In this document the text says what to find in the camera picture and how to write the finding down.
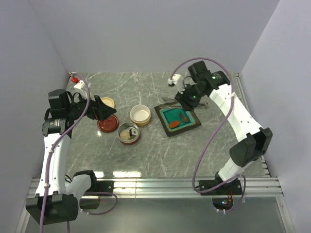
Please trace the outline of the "red round lid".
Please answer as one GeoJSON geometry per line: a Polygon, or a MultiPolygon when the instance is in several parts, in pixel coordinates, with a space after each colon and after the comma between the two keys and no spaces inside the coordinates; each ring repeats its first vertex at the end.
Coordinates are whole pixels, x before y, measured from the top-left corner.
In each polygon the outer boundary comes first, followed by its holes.
{"type": "Polygon", "coordinates": [[[111,133],[119,126],[119,120],[115,115],[111,115],[105,120],[98,120],[97,126],[104,133],[111,133]]]}

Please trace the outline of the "orange food piece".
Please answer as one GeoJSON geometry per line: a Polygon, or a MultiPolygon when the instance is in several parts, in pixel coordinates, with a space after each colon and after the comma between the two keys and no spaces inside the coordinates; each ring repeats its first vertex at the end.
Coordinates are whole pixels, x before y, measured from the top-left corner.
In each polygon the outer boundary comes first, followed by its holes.
{"type": "Polygon", "coordinates": [[[175,121],[172,121],[169,124],[169,127],[170,127],[170,129],[174,129],[174,128],[178,127],[179,125],[180,125],[180,121],[179,120],[175,120],[175,121]]]}

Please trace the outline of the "metal tongs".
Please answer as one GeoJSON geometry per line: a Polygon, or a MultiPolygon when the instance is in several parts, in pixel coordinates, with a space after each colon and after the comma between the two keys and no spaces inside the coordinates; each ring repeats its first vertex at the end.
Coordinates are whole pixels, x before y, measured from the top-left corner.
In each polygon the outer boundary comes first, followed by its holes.
{"type": "MultiPolygon", "coordinates": [[[[164,108],[183,108],[181,104],[176,101],[175,99],[163,97],[162,98],[163,103],[160,103],[159,106],[164,108]]],[[[199,104],[195,107],[196,109],[208,109],[208,103],[207,102],[199,102],[199,104]]]]}

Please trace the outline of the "beige round bun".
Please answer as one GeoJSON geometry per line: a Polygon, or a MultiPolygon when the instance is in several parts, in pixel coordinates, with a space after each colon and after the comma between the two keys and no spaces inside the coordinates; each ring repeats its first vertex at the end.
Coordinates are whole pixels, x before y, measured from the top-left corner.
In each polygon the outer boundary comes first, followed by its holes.
{"type": "Polygon", "coordinates": [[[131,139],[131,136],[130,136],[130,133],[129,133],[128,131],[122,131],[122,132],[120,133],[120,138],[121,138],[122,140],[128,141],[128,140],[131,139]]]}

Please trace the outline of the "sushi roll piece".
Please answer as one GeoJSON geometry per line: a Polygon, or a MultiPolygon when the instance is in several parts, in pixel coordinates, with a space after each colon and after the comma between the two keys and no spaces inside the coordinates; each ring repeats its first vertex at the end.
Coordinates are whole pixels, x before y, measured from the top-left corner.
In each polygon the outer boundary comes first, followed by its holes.
{"type": "Polygon", "coordinates": [[[131,129],[131,130],[129,131],[129,133],[130,133],[130,136],[137,136],[137,134],[138,134],[138,132],[137,132],[136,129],[131,129]]]}

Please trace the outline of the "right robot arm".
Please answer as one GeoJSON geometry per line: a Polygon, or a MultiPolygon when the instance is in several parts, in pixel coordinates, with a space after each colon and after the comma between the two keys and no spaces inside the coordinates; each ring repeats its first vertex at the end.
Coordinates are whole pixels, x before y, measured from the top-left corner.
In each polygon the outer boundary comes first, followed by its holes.
{"type": "Polygon", "coordinates": [[[185,79],[172,74],[168,86],[175,87],[175,99],[185,111],[193,111],[207,96],[214,102],[224,119],[209,138],[210,144],[223,125],[228,122],[233,129],[237,144],[229,150],[229,159],[216,173],[215,185],[205,190],[196,187],[194,191],[200,194],[216,190],[220,194],[227,193],[232,182],[244,178],[245,169],[263,156],[271,142],[273,133],[270,128],[263,128],[248,112],[234,91],[232,76],[219,62],[204,57],[192,58],[193,65],[188,72],[194,84],[185,84],[185,79]]]}

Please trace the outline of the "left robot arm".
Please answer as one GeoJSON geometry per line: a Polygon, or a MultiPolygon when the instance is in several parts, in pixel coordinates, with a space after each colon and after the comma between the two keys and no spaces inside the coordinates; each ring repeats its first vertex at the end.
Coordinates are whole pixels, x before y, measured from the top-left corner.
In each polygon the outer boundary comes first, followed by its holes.
{"type": "Polygon", "coordinates": [[[66,158],[72,138],[72,130],[83,118],[105,120],[116,109],[104,104],[98,95],[94,99],[74,95],[65,89],[48,94],[50,107],[44,116],[44,161],[35,197],[26,200],[26,210],[40,226],[73,221],[77,218],[79,201],[86,193],[98,191],[93,170],[76,172],[71,183],[66,184],[66,158]]]}

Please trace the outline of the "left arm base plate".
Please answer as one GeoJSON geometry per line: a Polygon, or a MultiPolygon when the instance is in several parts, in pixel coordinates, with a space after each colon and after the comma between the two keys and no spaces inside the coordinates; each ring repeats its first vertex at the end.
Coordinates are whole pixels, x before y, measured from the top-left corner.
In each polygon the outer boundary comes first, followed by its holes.
{"type": "Polygon", "coordinates": [[[85,194],[94,195],[94,193],[113,193],[114,181],[113,180],[99,180],[95,185],[92,185],[85,194]]]}

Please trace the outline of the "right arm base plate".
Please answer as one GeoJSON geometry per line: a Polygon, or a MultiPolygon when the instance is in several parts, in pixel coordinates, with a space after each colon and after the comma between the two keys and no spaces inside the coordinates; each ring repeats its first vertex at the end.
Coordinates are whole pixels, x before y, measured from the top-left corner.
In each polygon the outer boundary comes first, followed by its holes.
{"type": "MultiPolygon", "coordinates": [[[[199,180],[199,185],[196,187],[200,191],[210,189],[220,181],[214,180],[199,180]]],[[[226,183],[208,193],[201,194],[202,196],[227,196],[227,195],[241,195],[242,194],[242,185],[239,179],[236,179],[230,183],[226,183]]]]}

